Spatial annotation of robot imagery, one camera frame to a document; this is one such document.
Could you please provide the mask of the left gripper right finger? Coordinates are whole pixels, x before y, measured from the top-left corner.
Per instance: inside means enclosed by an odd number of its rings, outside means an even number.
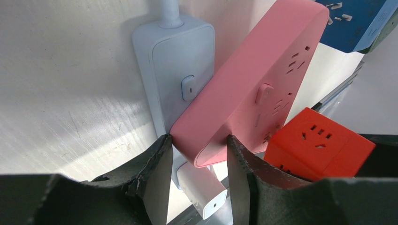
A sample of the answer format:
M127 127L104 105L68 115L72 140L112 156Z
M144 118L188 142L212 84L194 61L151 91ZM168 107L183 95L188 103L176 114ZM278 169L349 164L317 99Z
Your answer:
M227 139L236 225L395 225L398 177L308 182L268 164L235 136Z

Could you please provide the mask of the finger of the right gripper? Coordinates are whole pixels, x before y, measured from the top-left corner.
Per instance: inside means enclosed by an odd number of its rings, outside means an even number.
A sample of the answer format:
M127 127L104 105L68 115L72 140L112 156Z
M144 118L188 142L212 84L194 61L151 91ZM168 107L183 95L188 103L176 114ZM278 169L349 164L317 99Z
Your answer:
M376 147L359 169L356 177L396 178L398 176L398 136L361 134Z

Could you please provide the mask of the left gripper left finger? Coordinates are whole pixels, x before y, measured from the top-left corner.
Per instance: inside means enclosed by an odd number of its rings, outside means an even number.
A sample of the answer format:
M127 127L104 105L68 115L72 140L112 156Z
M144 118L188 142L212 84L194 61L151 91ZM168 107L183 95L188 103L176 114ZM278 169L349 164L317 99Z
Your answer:
M164 225L167 222L172 137L92 181L62 174L3 174L3 225Z

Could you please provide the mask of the small white usb charger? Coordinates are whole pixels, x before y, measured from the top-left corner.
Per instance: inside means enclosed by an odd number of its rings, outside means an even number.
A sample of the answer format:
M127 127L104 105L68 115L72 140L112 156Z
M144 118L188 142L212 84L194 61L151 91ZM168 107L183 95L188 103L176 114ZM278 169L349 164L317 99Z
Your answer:
M176 172L179 187L200 216L206 220L225 203L227 189L209 168L185 163Z

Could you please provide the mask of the red cube socket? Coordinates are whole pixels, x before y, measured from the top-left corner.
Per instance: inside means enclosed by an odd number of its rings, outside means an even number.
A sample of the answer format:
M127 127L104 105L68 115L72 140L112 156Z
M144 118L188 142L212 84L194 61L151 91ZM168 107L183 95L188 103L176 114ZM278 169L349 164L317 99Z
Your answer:
M305 108L273 135L264 160L297 177L354 177L376 145L322 114Z

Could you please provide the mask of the pink power strip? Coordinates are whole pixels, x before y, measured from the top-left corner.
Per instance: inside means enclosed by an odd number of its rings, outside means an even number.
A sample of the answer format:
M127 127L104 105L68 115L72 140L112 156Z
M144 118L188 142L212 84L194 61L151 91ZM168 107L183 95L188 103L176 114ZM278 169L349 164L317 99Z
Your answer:
M234 135L264 152L289 114L329 10L311 0L278 0L173 125L173 145L196 168L227 159Z

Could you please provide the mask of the light blue power strip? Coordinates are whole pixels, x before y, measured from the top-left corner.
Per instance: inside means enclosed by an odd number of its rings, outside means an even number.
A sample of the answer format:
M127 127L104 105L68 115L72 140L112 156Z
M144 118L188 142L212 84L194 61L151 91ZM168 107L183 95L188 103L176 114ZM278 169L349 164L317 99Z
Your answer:
M214 75L214 27L190 15L181 20L177 28L155 21L132 34L157 136L170 132Z

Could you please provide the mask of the blue cube socket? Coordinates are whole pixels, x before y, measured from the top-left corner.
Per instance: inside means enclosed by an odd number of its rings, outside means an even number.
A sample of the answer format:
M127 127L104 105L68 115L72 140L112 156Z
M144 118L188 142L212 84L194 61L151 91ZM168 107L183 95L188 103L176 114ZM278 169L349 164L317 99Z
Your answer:
M329 10L320 43L344 53L371 46L398 8L397 0L317 0Z

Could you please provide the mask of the dark green cube socket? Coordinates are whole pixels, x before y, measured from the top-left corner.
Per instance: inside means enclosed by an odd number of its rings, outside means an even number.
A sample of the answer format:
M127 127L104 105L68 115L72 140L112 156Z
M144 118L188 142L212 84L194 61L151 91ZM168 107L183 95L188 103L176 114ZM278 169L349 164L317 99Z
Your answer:
M382 28L381 32L371 44L370 47L359 51L359 53L367 54L372 52L385 38L397 27L398 25L398 12L396 11L388 20L386 25Z

